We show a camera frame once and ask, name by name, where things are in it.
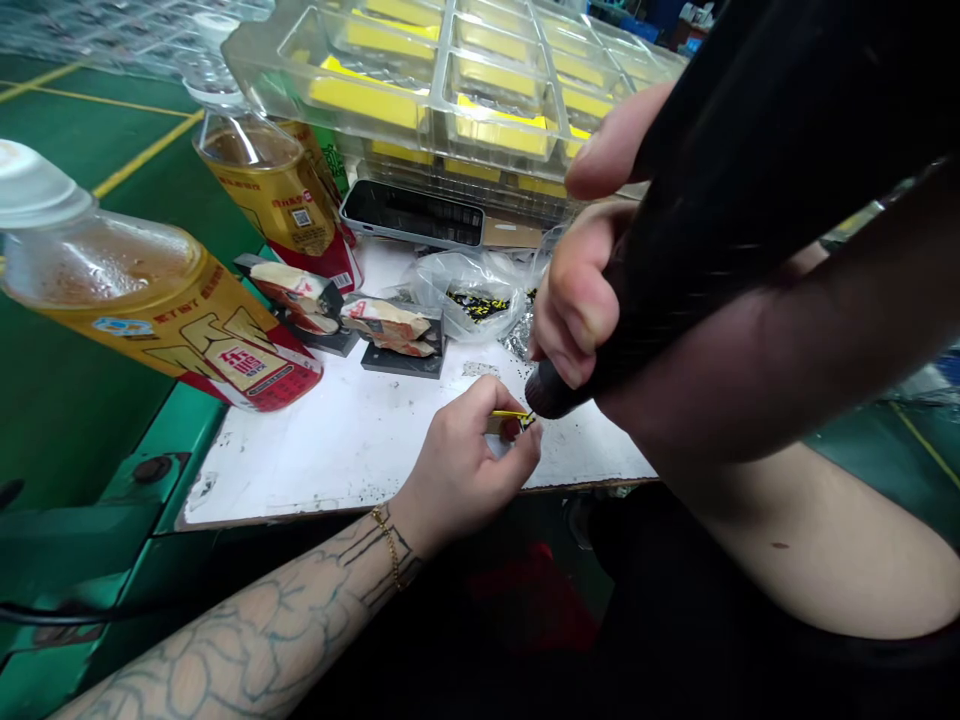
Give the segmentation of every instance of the smartphone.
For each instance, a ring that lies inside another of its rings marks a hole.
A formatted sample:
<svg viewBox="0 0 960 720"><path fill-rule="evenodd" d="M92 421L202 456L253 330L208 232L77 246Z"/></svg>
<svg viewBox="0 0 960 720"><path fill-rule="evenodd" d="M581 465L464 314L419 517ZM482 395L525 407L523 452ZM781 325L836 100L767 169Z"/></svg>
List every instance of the smartphone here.
<svg viewBox="0 0 960 720"><path fill-rule="evenodd" d="M479 251L483 210L375 180L357 180L343 199L340 217L351 230L444 250Z"/></svg>

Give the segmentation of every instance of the plastic bottle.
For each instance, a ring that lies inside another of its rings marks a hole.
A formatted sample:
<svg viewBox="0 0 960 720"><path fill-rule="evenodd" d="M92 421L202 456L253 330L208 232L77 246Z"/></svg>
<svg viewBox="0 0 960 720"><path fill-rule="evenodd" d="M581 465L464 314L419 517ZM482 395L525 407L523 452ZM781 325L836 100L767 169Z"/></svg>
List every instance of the plastic bottle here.
<svg viewBox="0 0 960 720"><path fill-rule="evenodd" d="M236 18L230 17L229 15L208 12L206 10L194 13L190 16L190 19L193 21L193 29L200 36L200 41L204 47L207 48L208 52L218 57L223 57L223 51L220 46L223 45L224 40L230 37L230 34L234 30L240 27L240 21ZM353 234L350 232L350 228L341 225L337 217L340 204L343 202L342 193L346 192L346 190L341 191L339 184L341 182L341 175L338 174L334 177L330 170L330 161L327 159L327 155L329 154L335 166L342 173L343 158L337 151L336 145L333 145L332 148L322 148L317 130L299 120L285 120L283 118L270 117L269 115L267 118L275 122L281 130L291 135L294 140L303 146L304 151L307 153L307 160L313 165L313 169L317 171L317 177L320 178L320 182L323 183L323 187L327 191L328 200L333 209L337 226L340 228L350 247L353 247L355 240ZM345 173L342 173L342 180L346 180Z"/></svg>
<svg viewBox="0 0 960 720"><path fill-rule="evenodd" d="M0 140L3 290L81 335L238 407L279 410L323 373L183 230L100 210L52 163Z"/></svg>
<svg viewBox="0 0 960 720"><path fill-rule="evenodd" d="M194 147L273 251L343 293L359 288L360 269L303 146L249 109L222 58L191 53L180 69L206 110Z"/></svg>

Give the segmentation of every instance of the tattooed arm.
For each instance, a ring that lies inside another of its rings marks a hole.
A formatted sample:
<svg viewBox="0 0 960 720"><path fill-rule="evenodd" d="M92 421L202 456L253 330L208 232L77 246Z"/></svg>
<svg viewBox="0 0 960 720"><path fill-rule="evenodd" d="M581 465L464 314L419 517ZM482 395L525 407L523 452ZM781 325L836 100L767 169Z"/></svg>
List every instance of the tattooed arm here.
<svg viewBox="0 0 960 720"><path fill-rule="evenodd" d="M497 460L483 438L494 409L522 410L484 376L442 408L403 488L381 514L409 582L446 543L488 522L540 458L534 424ZM65 707L64 718L282 718L396 586L369 515L275 570Z"/></svg>

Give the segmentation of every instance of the qr code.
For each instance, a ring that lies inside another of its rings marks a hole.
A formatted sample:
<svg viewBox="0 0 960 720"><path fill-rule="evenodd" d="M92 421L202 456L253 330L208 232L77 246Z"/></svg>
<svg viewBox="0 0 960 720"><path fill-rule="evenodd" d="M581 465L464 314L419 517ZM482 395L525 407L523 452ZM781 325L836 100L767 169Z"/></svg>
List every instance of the qr code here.
<svg viewBox="0 0 960 720"><path fill-rule="evenodd" d="M337 286L337 290L343 290L347 285L353 285L353 278L350 277L350 273L340 273L339 275L334 275L330 280L333 281L333 284Z"/></svg>
<svg viewBox="0 0 960 720"><path fill-rule="evenodd" d="M297 224L297 227L313 225L313 220L310 219L310 213L306 210L294 210L293 221Z"/></svg>

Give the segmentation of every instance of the phone screen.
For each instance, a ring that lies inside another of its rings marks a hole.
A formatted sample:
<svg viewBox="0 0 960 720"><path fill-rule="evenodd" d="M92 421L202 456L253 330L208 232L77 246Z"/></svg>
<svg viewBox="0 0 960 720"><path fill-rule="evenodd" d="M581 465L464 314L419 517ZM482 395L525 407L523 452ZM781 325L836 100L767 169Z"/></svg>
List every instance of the phone screen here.
<svg viewBox="0 0 960 720"><path fill-rule="evenodd" d="M483 211L479 208L371 180L356 182L343 213L367 225L469 247L479 247L483 240Z"/></svg>

